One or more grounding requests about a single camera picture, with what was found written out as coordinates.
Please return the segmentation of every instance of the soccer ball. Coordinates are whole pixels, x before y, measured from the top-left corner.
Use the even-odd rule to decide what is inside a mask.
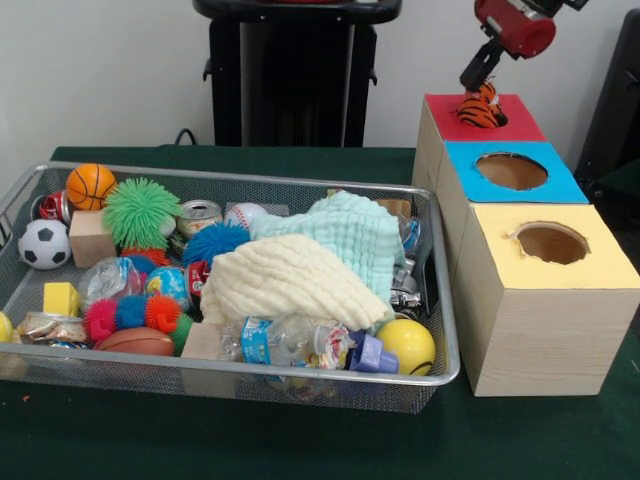
[[[24,262],[38,270],[51,270],[71,258],[67,227],[57,220],[34,220],[18,240]]]

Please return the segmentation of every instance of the food can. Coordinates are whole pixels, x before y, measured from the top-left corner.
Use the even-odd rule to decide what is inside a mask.
[[[31,204],[31,220],[59,220],[71,225],[71,207],[64,190],[50,195],[41,195]]]
[[[178,217],[178,231],[189,240],[209,225],[222,223],[220,205],[209,200],[191,200],[181,205],[182,213]]]
[[[211,269],[206,260],[190,264],[184,271],[184,279],[187,284],[190,304],[194,308],[200,308],[202,287],[204,287]]]

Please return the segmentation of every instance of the wire mesh basket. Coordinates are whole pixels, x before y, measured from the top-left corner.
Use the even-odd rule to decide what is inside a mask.
[[[63,190],[76,164],[49,163],[26,172],[0,202],[0,305],[14,326],[28,311],[42,310],[45,282],[78,283],[83,271],[72,263],[38,271],[19,260],[17,240],[40,195]],[[460,359],[451,305],[440,212],[435,197],[413,188],[333,183],[208,172],[109,167],[118,181],[144,176],[182,201],[205,199],[220,205],[254,202],[278,206],[290,215],[306,212],[328,189],[344,189],[371,199],[411,203],[423,221],[414,276],[430,308],[420,318],[432,333],[436,361],[427,376],[365,374],[308,368],[156,357],[97,350],[68,350],[0,343],[0,379],[164,394],[418,413],[437,387],[451,382]]]

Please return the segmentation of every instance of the black cable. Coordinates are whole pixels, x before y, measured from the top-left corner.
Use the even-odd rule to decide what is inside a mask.
[[[174,145],[180,145],[180,141],[182,140],[182,137],[184,137],[185,134],[187,134],[189,136],[189,140],[191,140],[191,145],[197,145],[198,144],[198,141],[196,140],[195,135],[188,128],[183,128],[182,130],[180,130],[180,133],[176,137],[176,140],[173,142],[173,144]]]

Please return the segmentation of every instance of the red box top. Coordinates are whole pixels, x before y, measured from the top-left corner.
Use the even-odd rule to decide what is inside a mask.
[[[456,111],[464,95],[426,95],[426,101],[442,136],[449,142],[546,142],[527,107],[518,95],[500,95],[509,123],[500,128],[479,128],[462,123]]]

